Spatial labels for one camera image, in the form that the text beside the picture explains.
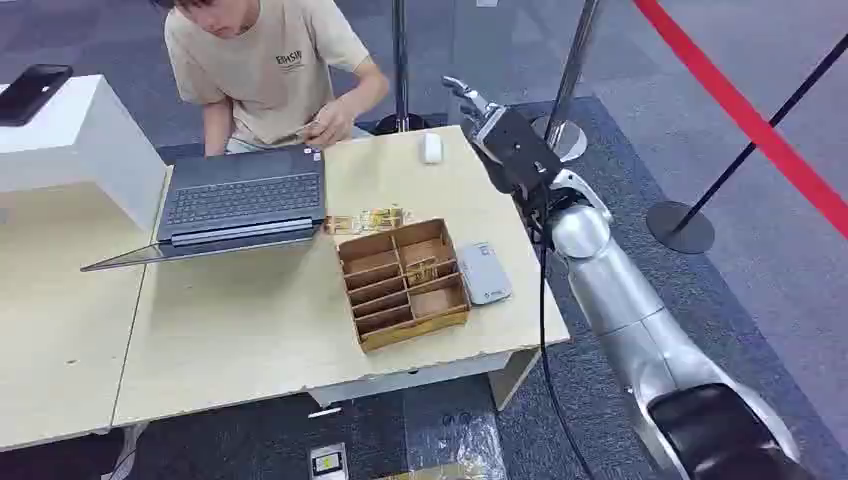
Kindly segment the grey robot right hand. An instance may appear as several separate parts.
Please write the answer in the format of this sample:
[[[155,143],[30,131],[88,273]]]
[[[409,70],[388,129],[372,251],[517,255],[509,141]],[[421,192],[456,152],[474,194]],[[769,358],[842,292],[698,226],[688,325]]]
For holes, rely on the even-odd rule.
[[[444,76],[442,85],[459,99],[460,127],[495,188],[540,203],[561,171],[559,158],[516,109],[486,100],[465,82]]]

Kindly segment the person's left hand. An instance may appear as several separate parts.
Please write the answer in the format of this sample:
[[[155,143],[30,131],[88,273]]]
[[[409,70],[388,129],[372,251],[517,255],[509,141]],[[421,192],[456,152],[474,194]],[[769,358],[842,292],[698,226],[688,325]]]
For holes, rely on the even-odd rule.
[[[353,104],[344,98],[327,103],[304,131],[304,143],[325,148],[350,139],[356,116]]]

